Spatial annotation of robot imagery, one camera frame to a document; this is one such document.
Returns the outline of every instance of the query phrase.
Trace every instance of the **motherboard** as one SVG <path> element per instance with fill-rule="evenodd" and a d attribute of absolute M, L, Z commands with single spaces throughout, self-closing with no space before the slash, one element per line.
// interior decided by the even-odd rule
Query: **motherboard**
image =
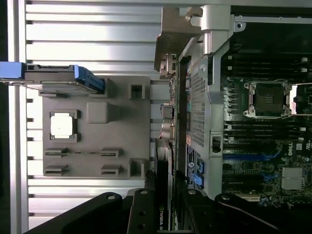
<path fill-rule="evenodd" d="M 222 190 L 259 206 L 311 204 L 311 60 L 236 47 L 222 58 Z"/>

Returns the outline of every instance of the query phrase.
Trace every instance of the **cpu socket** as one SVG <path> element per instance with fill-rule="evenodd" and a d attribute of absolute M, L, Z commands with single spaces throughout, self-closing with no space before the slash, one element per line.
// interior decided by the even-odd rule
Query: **cpu socket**
<path fill-rule="evenodd" d="M 249 118 L 278 119 L 291 115 L 289 95 L 292 85 L 284 80 L 245 83 L 249 90 L 249 108 L 243 115 Z"/>

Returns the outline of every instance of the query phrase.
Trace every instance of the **screw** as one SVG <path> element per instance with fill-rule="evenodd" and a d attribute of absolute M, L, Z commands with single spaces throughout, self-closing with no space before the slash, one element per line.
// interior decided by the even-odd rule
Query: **screw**
<path fill-rule="evenodd" d="M 229 196 L 227 196 L 227 195 L 223 195 L 221 198 L 222 198 L 223 200 L 225 200 L 225 201 L 230 200 L 230 197 L 229 197 Z"/>
<path fill-rule="evenodd" d="M 194 195 L 194 194 L 196 194 L 196 191 L 195 190 L 189 190 L 189 194 Z"/>

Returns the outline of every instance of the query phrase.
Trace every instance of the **metal mesh panel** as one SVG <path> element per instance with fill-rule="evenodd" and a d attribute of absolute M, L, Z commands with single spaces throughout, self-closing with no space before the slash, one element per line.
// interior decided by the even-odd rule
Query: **metal mesh panel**
<path fill-rule="evenodd" d="M 192 140 L 204 147 L 205 134 L 205 85 L 206 81 L 195 73 L 191 77 L 191 134 Z"/>

